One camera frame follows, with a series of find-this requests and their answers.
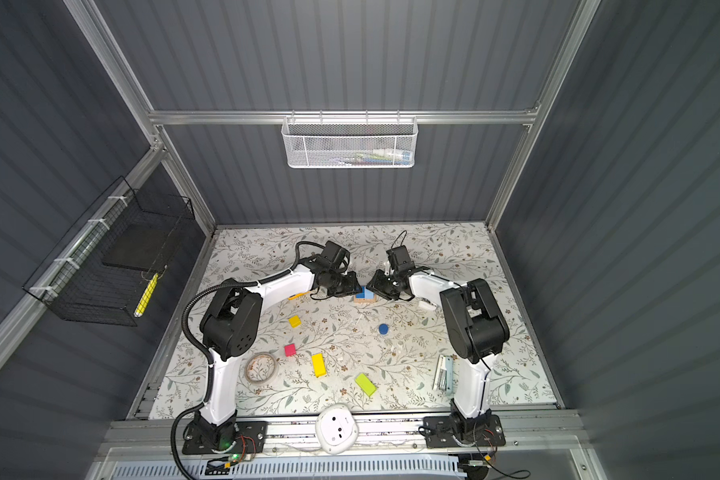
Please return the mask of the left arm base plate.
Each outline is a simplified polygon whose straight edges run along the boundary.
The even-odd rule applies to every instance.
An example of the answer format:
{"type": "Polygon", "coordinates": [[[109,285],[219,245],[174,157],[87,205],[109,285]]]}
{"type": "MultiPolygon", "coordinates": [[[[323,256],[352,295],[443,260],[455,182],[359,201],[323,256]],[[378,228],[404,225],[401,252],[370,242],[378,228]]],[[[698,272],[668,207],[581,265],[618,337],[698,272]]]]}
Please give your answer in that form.
{"type": "Polygon", "coordinates": [[[268,423],[264,421],[227,422],[220,427],[203,418],[193,419],[183,433],[184,455],[244,454],[263,451],[268,423]]]}

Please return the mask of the wood block with holes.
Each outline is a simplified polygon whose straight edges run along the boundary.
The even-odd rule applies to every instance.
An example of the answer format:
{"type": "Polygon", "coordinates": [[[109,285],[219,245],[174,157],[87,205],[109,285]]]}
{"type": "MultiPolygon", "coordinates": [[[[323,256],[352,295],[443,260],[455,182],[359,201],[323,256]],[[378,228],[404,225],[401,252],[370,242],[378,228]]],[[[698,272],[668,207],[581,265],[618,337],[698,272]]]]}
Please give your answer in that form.
{"type": "Polygon", "coordinates": [[[356,296],[353,298],[353,302],[354,302],[355,304],[363,304],[363,305],[365,305],[365,304],[373,304],[373,303],[375,303],[376,301],[377,301],[377,297],[376,297],[375,295],[370,295],[370,296],[366,296],[366,295],[356,295],[356,296]]]}

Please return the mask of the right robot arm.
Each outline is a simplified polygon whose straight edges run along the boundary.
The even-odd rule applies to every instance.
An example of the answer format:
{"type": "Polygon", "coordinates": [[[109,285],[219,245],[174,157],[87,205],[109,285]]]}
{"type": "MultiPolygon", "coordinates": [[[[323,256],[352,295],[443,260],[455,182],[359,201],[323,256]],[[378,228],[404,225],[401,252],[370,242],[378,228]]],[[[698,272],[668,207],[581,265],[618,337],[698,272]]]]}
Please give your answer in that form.
{"type": "Polygon", "coordinates": [[[420,299],[440,308],[448,339],[461,359],[452,398],[460,419],[476,420],[490,410],[490,376],[510,329],[484,279],[457,282],[417,266],[404,245],[387,251],[389,268],[378,269],[367,284],[390,301],[420,299]]]}

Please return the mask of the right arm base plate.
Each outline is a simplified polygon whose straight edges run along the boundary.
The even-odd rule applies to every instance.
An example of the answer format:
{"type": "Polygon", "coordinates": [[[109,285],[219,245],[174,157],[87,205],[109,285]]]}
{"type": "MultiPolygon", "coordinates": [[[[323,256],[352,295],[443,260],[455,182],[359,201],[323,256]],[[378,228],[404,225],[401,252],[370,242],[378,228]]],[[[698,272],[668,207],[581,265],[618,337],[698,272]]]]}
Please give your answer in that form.
{"type": "Polygon", "coordinates": [[[486,412],[472,419],[462,419],[457,413],[448,416],[429,416],[423,419],[418,433],[428,448],[479,447],[494,449],[506,445],[500,418],[486,412]]]}

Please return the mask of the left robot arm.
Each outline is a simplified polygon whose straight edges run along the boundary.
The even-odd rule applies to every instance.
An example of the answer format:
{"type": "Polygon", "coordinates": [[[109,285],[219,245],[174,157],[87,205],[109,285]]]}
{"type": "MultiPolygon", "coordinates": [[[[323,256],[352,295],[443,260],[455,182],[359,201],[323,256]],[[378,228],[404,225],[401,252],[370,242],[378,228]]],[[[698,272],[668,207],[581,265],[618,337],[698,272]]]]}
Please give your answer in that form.
{"type": "Polygon", "coordinates": [[[320,289],[328,299],[361,292],[350,259],[349,250],[335,242],[299,241],[295,260],[285,270],[260,280],[226,279],[193,298],[197,302],[213,296],[200,322],[202,339],[185,332],[208,360],[209,376],[200,418],[217,427],[236,415],[241,359],[257,338],[265,310],[294,295],[320,289]]]}

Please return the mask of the yellow rectangular block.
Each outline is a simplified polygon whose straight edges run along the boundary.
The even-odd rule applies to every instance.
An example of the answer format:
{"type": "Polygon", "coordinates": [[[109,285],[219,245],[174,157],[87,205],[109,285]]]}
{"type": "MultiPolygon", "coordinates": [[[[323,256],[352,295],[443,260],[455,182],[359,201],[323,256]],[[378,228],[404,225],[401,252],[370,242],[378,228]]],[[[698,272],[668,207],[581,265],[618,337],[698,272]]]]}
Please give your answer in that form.
{"type": "Polygon", "coordinates": [[[325,359],[322,353],[314,354],[311,357],[314,375],[317,378],[323,377],[327,374],[325,359]]]}

